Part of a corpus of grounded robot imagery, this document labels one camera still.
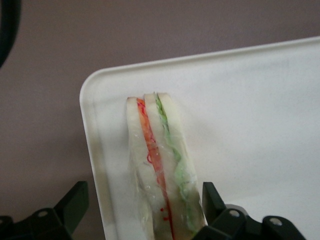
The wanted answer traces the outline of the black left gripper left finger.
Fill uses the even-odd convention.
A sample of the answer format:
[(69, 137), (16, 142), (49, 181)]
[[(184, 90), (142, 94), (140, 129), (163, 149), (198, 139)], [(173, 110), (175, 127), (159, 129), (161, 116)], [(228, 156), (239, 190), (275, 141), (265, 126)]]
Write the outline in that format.
[(2, 240), (71, 240), (72, 234), (89, 208), (89, 188), (78, 181), (53, 208), (42, 208), (14, 222), (0, 217)]

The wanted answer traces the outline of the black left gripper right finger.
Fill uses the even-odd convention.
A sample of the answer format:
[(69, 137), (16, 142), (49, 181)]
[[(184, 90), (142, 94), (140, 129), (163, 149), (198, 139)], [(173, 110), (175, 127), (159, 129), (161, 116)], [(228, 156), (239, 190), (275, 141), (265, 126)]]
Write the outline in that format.
[(288, 219), (267, 215), (261, 222), (244, 208), (225, 204), (212, 182), (202, 185), (202, 209), (207, 225), (195, 240), (304, 240), (305, 237)]

